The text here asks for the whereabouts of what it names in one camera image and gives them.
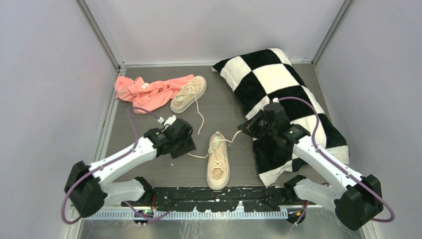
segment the shoe sole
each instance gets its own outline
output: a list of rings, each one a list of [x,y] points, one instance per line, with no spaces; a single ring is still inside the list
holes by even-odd
[[[197,94],[197,100],[199,100],[204,95],[206,89],[207,89],[207,81],[204,79],[204,87]],[[173,105],[170,104],[170,109],[176,114],[181,114],[185,112],[185,110],[187,110],[189,106],[191,106],[194,102],[195,102],[195,98],[192,98],[190,102],[188,102],[184,107],[180,109],[174,108]]]
[[[212,138],[214,138],[214,134],[211,136],[211,138],[210,138],[210,142],[209,142],[209,145],[211,145],[211,142],[212,142]],[[227,151],[227,142],[226,141],[222,141],[223,143],[225,143],[226,144],[226,151]],[[227,178],[223,181],[223,183],[222,184],[220,184],[220,185],[216,185],[216,184],[213,184],[211,181],[210,181],[210,175],[208,174],[208,164],[207,164],[207,183],[208,183],[208,186],[211,188],[211,189],[213,189],[213,190],[221,190],[221,189],[223,189],[226,185],[227,185],[227,183],[228,183],[228,179],[230,178],[230,164],[229,164],[229,162],[228,162],[228,156],[227,156]]]

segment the white shoelace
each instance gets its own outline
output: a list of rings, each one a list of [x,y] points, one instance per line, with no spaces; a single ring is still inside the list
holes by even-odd
[[[201,132],[201,128],[202,128],[202,126],[204,126],[204,122],[205,122],[204,116],[201,114],[201,112],[199,112],[199,105],[198,105],[198,100],[197,100],[197,95],[196,95],[199,91],[199,86],[194,82],[190,82],[190,83],[187,83],[184,87],[180,88],[180,91],[183,91],[183,93],[185,94],[185,97],[186,97],[187,94],[193,94],[194,95],[195,102],[197,103],[197,112],[199,113],[199,115],[202,118],[202,124],[201,124],[201,127],[199,127],[199,130],[198,130],[198,135],[199,135],[199,133]]]
[[[233,141],[234,141],[234,139],[236,138],[236,136],[240,133],[240,132],[242,132],[241,130],[239,130],[238,132],[236,132],[235,134],[234,134],[234,136],[233,136],[233,138],[231,139],[231,140],[228,140],[228,139],[218,139],[218,140],[214,140],[214,141],[212,141],[211,143],[210,143],[210,147],[208,148],[208,153],[205,155],[205,156],[197,156],[197,155],[193,155],[193,154],[190,154],[190,153],[188,153],[188,155],[189,156],[192,156],[192,157],[195,157],[195,158],[207,158],[208,156],[209,156],[209,154],[210,153],[214,153],[212,150],[215,150],[215,152],[218,152],[218,149],[216,149],[215,147],[212,147],[212,144],[213,143],[215,143],[215,142],[219,142],[219,141],[227,141],[227,142],[229,142],[229,143],[233,143]],[[221,168],[221,162],[220,162],[220,160],[218,159],[214,159],[214,161],[215,161],[215,163],[213,163],[213,168]]]

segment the pillow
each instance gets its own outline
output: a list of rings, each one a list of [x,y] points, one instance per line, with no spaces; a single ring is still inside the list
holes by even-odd
[[[271,48],[222,60],[212,67],[233,89],[249,120],[273,98],[294,96],[310,103],[321,120],[316,132],[317,142],[342,163],[349,163],[346,140],[331,124],[314,95],[292,67],[280,49]],[[296,100],[281,101],[291,123],[300,124],[313,132],[317,120],[313,111]],[[259,177],[266,187],[285,171],[296,172],[306,163],[279,147],[272,137],[266,136],[253,142],[253,151]]]

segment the beige shoe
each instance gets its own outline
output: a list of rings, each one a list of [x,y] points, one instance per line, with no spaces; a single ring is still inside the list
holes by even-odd
[[[220,190],[227,185],[230,177],[230,167],[227,158],[226,141],[217,141],[225,139],[220,132],[216,132],[210,138],[210,156],[208,160],[207,182],[213,190]]]
[[[207,88],[207,82],[202,76],[193,77],[172,99],[170,109],[177,114],[183,113],[191,104],[198,100]]]

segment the white wall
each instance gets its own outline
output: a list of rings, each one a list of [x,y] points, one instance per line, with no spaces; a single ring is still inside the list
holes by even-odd
[[[133,65],[218,62],[267,47],[311,62],[343,0],[88,2],[115,55]]]
[[[115,70],[73,0],[2,1],[0,44],[0,238],[57,239]]]
[[[352,166],[380,179],[397,214],[376,224],[386,239],[421,238],[421,16],[420,0],[355,1],[316,66]]]

